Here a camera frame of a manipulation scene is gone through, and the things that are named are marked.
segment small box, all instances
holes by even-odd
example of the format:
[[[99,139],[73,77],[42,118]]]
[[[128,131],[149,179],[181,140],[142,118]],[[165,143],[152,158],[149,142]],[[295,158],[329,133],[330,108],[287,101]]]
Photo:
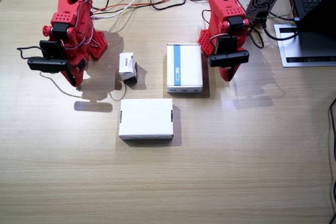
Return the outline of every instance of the small box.
[[[199,44],[167,44],[167,93],[200,93],[203,90]]]
[[[172,139],[173,100],[121,100],[119,137],[123,140]]]
[[[132,52],[119,54],[119,75],[124,83],[138,82],[138,64]]]

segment wood grain surface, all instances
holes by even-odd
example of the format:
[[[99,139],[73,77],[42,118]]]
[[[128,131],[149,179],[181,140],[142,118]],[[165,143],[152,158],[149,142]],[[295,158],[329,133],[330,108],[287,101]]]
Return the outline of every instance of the wood grain surface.
[[[205,92],[173,96],[173,141],[124,142],[120,99],[171,97],[166,43],[197,42],[208,4],[96,21],[109,48],[76,90],[16,50],[44,39],[57,1],[0,2],[1,224],[328,223],[334,67],[283,68],[275,41],[263,34],[260,50],[248,39],[250,62],[232,82],[205,64]],[[272,11],[288,13],[289,0]],[[275,23],[286,22],[269,21],[272,34]],[[118,77],[121,52],[138,61],[133,87]]]

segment red robot arm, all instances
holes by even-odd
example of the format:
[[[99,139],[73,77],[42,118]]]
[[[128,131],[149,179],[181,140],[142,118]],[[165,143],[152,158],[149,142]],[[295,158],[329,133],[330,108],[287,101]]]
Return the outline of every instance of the red robot arm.
[[[242,48],[249,20],[238,0],[209,0],[209,28],[201,31],[198,43],[211,67],[219,67],[225,81],[231,81],[249,53]]]
[[[83,81],[89,55],[98,60],[108,46],[104,33],[93,27],[91,7],[92,0],[59,0],[51,26],[43,27],[43,35],[49,36],[49,41],[40,41],[49,57],[67,60],[69,69],[60,72],[75,87]]]

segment blue stripe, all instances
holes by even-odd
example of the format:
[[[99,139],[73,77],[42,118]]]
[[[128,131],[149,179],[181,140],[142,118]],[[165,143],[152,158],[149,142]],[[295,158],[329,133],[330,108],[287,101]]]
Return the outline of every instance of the blue stripe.
[[[174,45],[174,85],[181,86],[181,47]]]

